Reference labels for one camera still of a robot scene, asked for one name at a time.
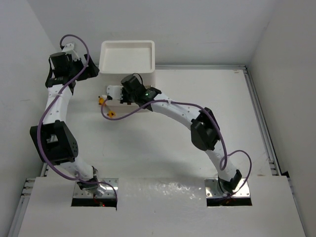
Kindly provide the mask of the white drawer container box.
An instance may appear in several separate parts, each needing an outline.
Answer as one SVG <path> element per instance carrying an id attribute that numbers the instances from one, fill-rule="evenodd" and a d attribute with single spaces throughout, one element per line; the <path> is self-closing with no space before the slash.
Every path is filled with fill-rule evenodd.
<path id="1" fill-rule="evenodd" d="M 99 75 L 106 93 L 109 85 L 138 73 L 146 88 L 156 85 L 155 43 L 152 40 L 108 40 L 101 44 Z"/>

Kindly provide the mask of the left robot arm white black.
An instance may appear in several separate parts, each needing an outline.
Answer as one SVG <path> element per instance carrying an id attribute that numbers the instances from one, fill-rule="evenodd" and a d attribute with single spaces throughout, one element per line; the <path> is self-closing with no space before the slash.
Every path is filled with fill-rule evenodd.
<path id="1" fill-rule="evenodd" d="M 81 190 L 95 192 L 98 187 L 97 170 L 78 156 L 76 139 L 66 125 L 68 104 L 78 80 L 98 75 L 92 59 L 85 56 L 87 65 L 70 53 L 58 52 L 49 57 L 49 74 L 45 82 L 48 100 L 41 126 L 32 126 L 30 136 L 43 162 L 67 171 L 66 176 L 76 179 Z"/>

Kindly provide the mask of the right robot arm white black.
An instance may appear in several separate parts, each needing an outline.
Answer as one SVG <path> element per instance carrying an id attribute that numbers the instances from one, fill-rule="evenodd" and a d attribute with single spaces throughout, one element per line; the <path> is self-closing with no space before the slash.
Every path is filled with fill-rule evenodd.
<path id="1" fill-rule="evenodd" d="M 176 102 L 160 90 L 146 88 L 135 75 L 121 80 L 123 99 L 139 107 L 163 114 L 190 130 L 191 142 L 204 151 L 218 172 L 223 192 L 232 194 L 241 181 L 241 172 L 228 160 L 228 152 L 213 112 L 192 103 Z"/>

